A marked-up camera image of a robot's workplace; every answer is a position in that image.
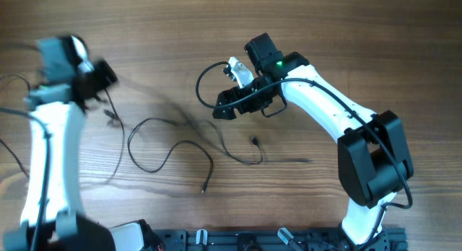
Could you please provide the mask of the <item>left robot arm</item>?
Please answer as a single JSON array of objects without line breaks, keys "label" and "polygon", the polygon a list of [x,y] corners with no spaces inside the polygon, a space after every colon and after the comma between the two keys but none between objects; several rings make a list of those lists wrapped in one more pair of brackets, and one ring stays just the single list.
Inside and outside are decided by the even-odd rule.
[{"label": "left robot arm", "polygon": [[91,61],[77,35],[37,41],[45,82],[25,98],[28,110],[4,109],[30,120],[29,186],[19,228],[5,232],[5,250],[114,250],[110,230],[88,219],[79,192],[79,146],[86,100],[117,77]]}]

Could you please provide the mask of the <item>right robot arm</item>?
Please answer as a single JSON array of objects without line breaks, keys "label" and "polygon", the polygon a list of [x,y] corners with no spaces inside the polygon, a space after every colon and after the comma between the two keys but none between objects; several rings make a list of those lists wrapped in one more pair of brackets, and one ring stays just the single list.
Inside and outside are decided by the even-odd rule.
[{"label": "right robot arm", "polygon": [[303,109],[337,145],[339,181],[349,196],[338,229],[308,236],[304,248],[398,250],[402,229],[382,222],[395,206],[398,192],[410,191],[414,167],[401,120],[391,112],[376,113],[358,105],[326,82],[298,52],[283,54],[267,34],[245,45],[251,67],[236,58],[222,63],[235,86],[221,92],[214,104],[216,119],[263,112],[275,97]]}]

